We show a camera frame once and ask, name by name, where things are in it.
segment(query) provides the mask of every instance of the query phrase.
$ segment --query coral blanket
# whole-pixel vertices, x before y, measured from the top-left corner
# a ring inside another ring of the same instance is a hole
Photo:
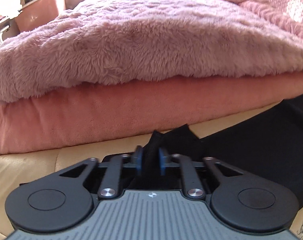
[[[24,153],[169,130],[303,93],[303,73],[84,83],[0,104],[0,154]]]
[[[267,0],[85,0],[0,46],[0,102],[82,82],[303,71],[303,25]]]

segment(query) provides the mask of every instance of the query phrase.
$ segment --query black garment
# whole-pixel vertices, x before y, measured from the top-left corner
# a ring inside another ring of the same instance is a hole
[[[194,161],[212,156],[277,182],[292,190],[303,207],[303,95],[202,139],[187,125],[165,134],[155,131],[144,147],[143,176],[130,187],[152,190],[166,188],[166,183],[178,187],[174,178],[163,181],[156,168],[159,147]]]

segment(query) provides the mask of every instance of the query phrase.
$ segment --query clear plastic container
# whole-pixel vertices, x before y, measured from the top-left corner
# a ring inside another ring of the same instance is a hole
[[[28,32],[54,20],[65,8],[65,0],[32,0],[15,21],[20,32]]]

